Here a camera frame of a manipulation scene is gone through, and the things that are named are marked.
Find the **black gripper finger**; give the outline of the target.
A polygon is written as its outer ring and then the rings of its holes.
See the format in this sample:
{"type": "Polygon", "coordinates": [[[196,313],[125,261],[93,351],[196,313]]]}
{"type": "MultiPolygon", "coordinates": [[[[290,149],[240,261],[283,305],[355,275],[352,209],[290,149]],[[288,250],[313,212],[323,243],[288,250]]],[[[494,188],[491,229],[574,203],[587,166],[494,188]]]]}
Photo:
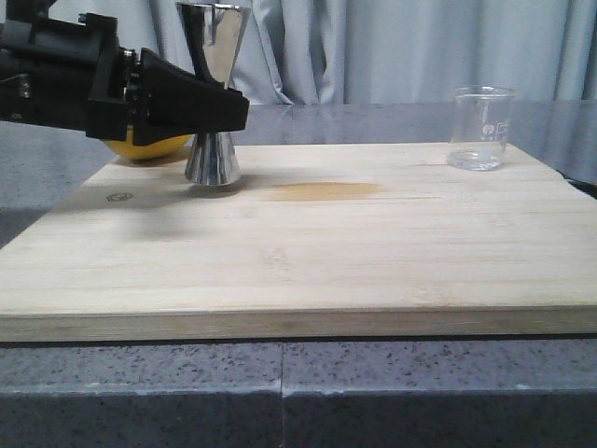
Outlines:
{"type": "Polygon", "coordinates": [[[172,137],[245,129],[249,101],[239,91],[204,82],[141,50],[133,93],[133,143],[148,146],[172,137]]]}
{"type": "Polygon", "coordinates": [[[224,65],[219,56],[212,55],[205,58],[203,55],[193,59],[196,76],[199,80],[217,85],[221,88],[227,87],[224,65]]]}

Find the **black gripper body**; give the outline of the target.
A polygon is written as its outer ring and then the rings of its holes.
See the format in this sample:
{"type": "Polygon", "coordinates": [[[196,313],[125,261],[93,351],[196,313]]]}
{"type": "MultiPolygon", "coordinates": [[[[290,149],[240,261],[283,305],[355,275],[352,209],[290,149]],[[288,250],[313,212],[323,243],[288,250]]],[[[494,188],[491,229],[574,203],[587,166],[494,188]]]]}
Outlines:
{"type": "Polygon", "coordinates": [[[119,44],[114,17],[8,19],[1,25],[1,119],[123,140],[134,61],[134,51],[119,44]]]}

